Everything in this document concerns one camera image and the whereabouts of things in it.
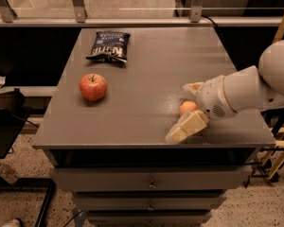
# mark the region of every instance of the floor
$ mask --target floor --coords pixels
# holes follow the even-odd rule
[[[68,17],[73,10],[70,0],[12,0],[20,16]],[[85,0],[89,16],[94,18],[171,17],[174,0]],[[63,12],[57,9],[64,7]],[[18,136],[13,153],[0,162],[11,165],[20,177],[48,177],[52,167],[44,153],[31,147],[35,130],[27,126]],[[279,153],[272,158],[273,162]],[[284,167],[278,171],[280,180],[270,183],[253,178],[248,185],[226,192],[227,200],[212,211],[212,218],[203,227],[270,227],[284,226]],[[0,192],[0,226],[11,218],[21,218],[26,227],[34,226],[44,192]],[[71,194],[57,189],[47,212],[46,226],[60,227],[79,210]],[[67,226],[91,226],[84,215],[78,215]]]

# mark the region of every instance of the drawer knob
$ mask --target drawer knob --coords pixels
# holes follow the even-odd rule
[[[150,203],[149,207],[148,207],[148,210],[149,211],[153,211],[154,210],[154,207],[152,206],[152,204]]]
[[[153,180],[151,180],[151,183],[149,184],[149,189],[155,189],[158,186],[153,182]]]

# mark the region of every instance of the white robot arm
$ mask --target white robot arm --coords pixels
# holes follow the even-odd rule
[[[199,110],[180,117],[167,135],[171,144],[204,129],[209,119],[222,120],[250,108],[284,108],[284,41],[272,44],[262,53],[258,69],[251,66],[205,83],[186,84],[184,90],[194,97]]]

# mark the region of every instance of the chip bag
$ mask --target chip bag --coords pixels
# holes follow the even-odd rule
[[[95,61],[127,61],[127,44],[131,34],[123,32],[100,31],[92,51],[86,59]]]

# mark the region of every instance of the table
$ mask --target table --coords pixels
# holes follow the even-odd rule
[[[111,29],[131,33],[126,64],[85,59],[100,30],[81,31],[33,147],[92,224],[206,222],[225,190],[250,176],[258,151],[275,144],[258,110],[210,121],[188,143],[166,143],[180,104],[191,99],[182,86],[236,71],[215,30]],[[88,73],[108,81],[97,103],[80,95]]]

